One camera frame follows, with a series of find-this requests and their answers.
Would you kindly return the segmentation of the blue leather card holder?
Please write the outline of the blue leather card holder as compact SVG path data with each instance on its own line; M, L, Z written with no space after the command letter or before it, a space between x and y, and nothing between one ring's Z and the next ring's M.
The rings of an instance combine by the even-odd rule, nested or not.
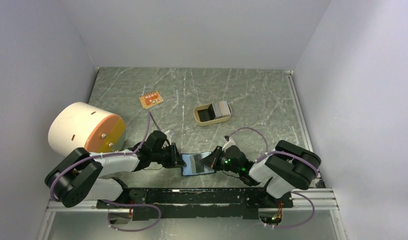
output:
M183 176L183 177L188 177L188 176L207 175L207 174L197 174L197 175L194 175L194 174L191 173L191 163L190 163L189 156L190 156L190 155L193 155L193 154L195 154L195 153L182 153L182 154L181 154L182 159L183 159L184 162L186 163L186 166L184 166L184 167L181 168L181 176Z

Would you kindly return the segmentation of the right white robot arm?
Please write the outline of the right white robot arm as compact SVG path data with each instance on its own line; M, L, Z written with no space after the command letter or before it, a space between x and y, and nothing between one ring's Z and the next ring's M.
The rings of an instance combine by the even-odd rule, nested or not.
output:
M266 183L261 199L267 207L274 207L293 189L309 189L322 161L317 154L285 140L279 141L273 151L250 161L230 138L200 163L215 171L232 172L251 187Z

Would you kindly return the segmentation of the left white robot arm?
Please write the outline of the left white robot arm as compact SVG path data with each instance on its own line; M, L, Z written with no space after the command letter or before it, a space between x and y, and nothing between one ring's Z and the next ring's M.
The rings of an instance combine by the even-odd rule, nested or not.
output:
M187 164L167 135L155 130L134 147L109 153L88 152L78 147L69 153L45 178L51 198L71 208L84 200L100 200L123 208L134 201L130 188L120 179L104 176L119 172L137 172L151 163L163 168L181 168Z

